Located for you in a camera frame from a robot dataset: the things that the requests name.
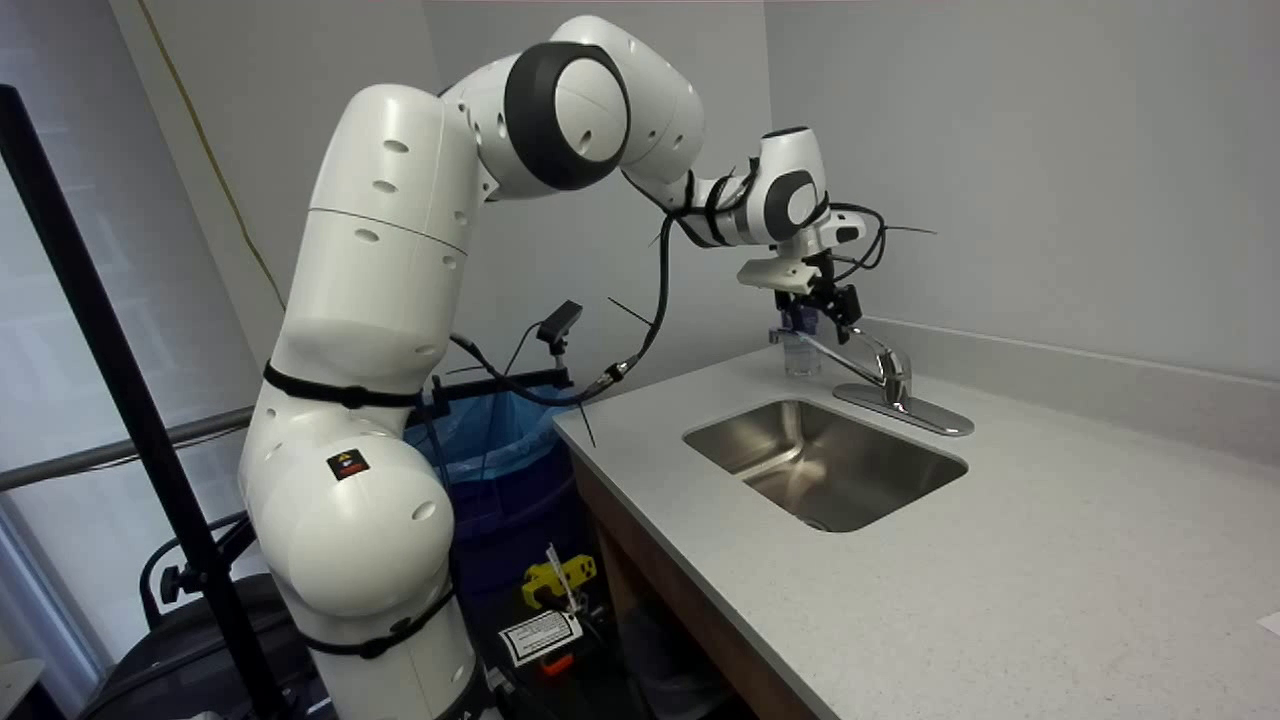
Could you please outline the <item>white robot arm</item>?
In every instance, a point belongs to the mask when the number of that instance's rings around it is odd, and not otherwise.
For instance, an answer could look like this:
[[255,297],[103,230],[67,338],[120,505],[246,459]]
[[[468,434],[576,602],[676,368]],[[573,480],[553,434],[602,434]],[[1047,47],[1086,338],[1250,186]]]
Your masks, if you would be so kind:
[[441,365],[475,215],[623,174],[739,281],[836,316],[836,203],[811,129],[698,174],[705,104],[626,28],[573,17],[446,90],[368,82],[325,149],[239,451],[239,494],[341,720],[450,720],[479,691],[455,510],[405,422]]

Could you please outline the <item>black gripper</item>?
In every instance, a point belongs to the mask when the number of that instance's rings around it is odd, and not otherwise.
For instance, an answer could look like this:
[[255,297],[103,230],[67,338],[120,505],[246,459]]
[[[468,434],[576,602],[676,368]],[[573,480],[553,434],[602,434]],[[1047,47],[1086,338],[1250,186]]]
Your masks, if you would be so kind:
[[833,259],[811,259],[811,281],[800,293],[780,293],[780,326],[811,331],[821,316],[833,320],[836,338],[849,342],[861,320],[861,297],[833,271]]

